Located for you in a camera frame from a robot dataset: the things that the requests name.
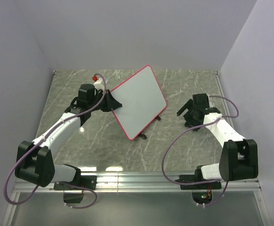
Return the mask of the pink framed whiteboard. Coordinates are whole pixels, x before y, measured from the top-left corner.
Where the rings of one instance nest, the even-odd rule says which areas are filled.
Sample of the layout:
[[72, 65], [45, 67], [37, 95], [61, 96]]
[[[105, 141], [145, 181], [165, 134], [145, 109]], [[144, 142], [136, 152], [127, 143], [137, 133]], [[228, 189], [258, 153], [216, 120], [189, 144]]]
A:
[[150, 65], [111, 90], [122, 107], [113, 114], [127, 139], [134, 140], [167, 107], [167, 101]]

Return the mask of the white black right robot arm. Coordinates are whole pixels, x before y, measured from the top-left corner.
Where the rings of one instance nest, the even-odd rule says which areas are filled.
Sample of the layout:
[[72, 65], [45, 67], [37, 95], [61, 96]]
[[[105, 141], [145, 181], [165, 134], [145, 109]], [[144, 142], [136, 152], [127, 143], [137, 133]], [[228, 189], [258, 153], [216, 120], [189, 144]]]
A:
[[223, 115], [216, 107], [211, 107], [206, 94], [193, 95], [178, 111], [185, 126], [193, 131], [205, 127], [217, 139], [222, 147], [219, 163], [199, 166], [199, 174], [194, 183], [205, 188], [211, 180], [226, 182], [254, 179], [258, 176], [258, 145], [253, 139], [246, 139], [234, 130], [226, 121], [230, 115]]

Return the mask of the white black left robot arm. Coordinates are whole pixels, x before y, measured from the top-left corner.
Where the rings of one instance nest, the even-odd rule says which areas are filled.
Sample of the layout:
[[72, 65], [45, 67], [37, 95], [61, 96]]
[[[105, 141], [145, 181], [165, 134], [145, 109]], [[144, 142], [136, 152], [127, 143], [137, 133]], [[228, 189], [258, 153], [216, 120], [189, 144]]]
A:
[[112, 112], [122, 107], [110, 90], [82, 84], [78, 95], [61, 118], [43, 135], [31, 142], [23, 141], [17, 151], [15, 176], [46, 187], [51, 182], [65, 182], [70, 189], [81, 185], [81, 170], [72, 165], [55, 165], [54, 153], [60, 145], [90, 117], [93, 111]]

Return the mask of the black whiteboard stand foot left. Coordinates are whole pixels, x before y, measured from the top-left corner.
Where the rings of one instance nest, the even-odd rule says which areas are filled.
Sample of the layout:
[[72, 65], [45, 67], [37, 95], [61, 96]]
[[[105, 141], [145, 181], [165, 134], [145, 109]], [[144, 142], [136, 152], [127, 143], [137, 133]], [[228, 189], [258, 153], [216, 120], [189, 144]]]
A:
[[140, 133], [138, 136], [141, 137], [144, 140], [147, 139], [147, 136], [144, 133]]

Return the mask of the aluminium side rail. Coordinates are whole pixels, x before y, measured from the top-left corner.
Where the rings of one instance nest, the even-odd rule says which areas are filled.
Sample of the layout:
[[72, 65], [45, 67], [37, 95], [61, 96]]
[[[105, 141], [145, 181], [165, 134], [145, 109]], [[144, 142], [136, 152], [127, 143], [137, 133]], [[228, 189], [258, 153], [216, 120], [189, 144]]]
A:
[[228, 124], [225, 119], [239, 116], [236, 104], [230, 99], [220, 98], [232, 104], [236, 115], [216, 116], [211, 132], [222, 145], [220, 162], [216, 165], [216, 173], [226, 183], [231, 181], [256, 179], [258, 176], [258, 146], [253, 139], [246, 139]]

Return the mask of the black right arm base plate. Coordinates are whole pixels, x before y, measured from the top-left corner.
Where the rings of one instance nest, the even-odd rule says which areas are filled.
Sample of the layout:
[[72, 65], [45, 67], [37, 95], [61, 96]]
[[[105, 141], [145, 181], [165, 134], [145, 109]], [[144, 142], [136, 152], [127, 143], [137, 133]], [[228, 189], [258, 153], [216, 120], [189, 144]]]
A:
[[[197, 181], [202, 181], [202, 179], [197, 179], [195, 175], [179, 175], [179, 179], [176, 182], [179, 183], [195, 183]], [[181, 190], [208, 190], [208, 189], [221, 189], [220, 182], [198, 184], [198, 185], [180, 185]]]

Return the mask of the aluminium mounting rail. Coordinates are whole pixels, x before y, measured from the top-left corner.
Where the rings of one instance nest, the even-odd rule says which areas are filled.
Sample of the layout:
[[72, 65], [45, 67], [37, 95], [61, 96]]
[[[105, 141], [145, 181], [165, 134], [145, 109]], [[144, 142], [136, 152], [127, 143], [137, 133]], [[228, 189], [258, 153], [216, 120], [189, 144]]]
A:
[[[172, 180], [179, 179], [179, 175], [192, 175], [193, 172], [168, 172], [168, 177]], [[147, 193], [147, 192], [184, 192], [179, 185], [169, 182], [159, 171], [147, 172], [83, 172], [83, 176], [94, 175], [97, 177], [95, 192], [97, 193]], [[50, 183], [47, 187], [39, 187], [35, 193], [79, 193], [80, 190], [67, 189], [56, 190], [55, 184]], [[13, 192], [30, 193], [35, 185], [17, 179], [13, 188]], [[242, 191], [261, 191], [258, 179], [247, 179], [229, 182], [226, 191], [242, 192]]]

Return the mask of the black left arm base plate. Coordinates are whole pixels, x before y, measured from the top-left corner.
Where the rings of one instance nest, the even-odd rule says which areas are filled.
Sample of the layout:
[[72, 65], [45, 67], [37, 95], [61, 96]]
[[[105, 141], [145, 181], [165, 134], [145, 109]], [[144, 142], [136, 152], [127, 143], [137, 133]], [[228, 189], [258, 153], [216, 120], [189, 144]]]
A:
[[78, 180], [73, 182], [55, 182], [54, 190], [65, 191], [65, 190], [79, 190], [78, 187], [87, 188], [90, 190], [95, 190], [97, 185], [97, 176], [88, 175], [88, 176], [80, 176]]

